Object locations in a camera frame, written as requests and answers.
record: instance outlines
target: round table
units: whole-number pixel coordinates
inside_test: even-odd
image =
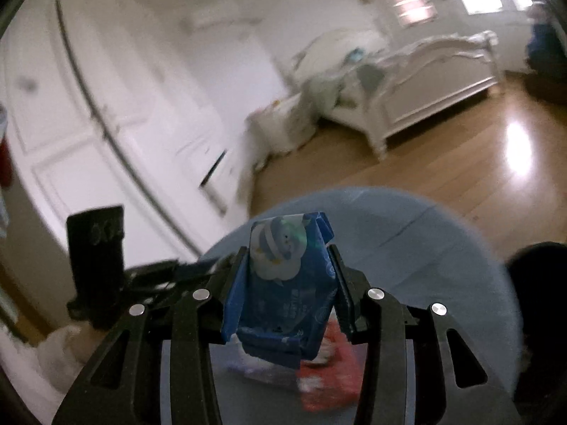
[[[512,393],[521,355],[521,317],[506,270],[480,236],[433,202],[388,188],[323,191],[278,205],[256,218],[323,211],[344,263],[399,302],[447,306],[505,388]],[[247,246],[252,219],[203,258]],[[229,372],[236,346],[211,346],[220,413],[225,423],[351,424],[355,406],[313,414],[298,393]]]

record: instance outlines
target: bed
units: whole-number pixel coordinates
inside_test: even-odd
[[[390,51],[377,32],[334,31],[298,55],[292,76],[320,116],[364,132],[383,159],[387,137],[501,83],[497,45],[486,31]]]

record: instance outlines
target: red object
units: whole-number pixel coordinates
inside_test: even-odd
[[[362,368],[352,345],[336,321],[329,321],[325,338],[333,342],[335,354],[323,366],[301,363],[297,373],[303,408],[321,412],[358,402],[362,388]]]
[[[8,188],[10,185],[12,185],[12,160],[4,137],[0,144],[0,187]]]

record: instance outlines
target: cartoon character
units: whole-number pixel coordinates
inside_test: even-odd
[[[252,271],[264,280],[281,284],[294,278],[307,250],[307,232],[302,214],[274,217],[259,222],[250,235]]]

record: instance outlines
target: blue tissue pack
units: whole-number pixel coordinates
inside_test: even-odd
[[[337,292],[333,237],[322,212],[252,225],[236,332],[246,353],[291,368],[317,356]]]

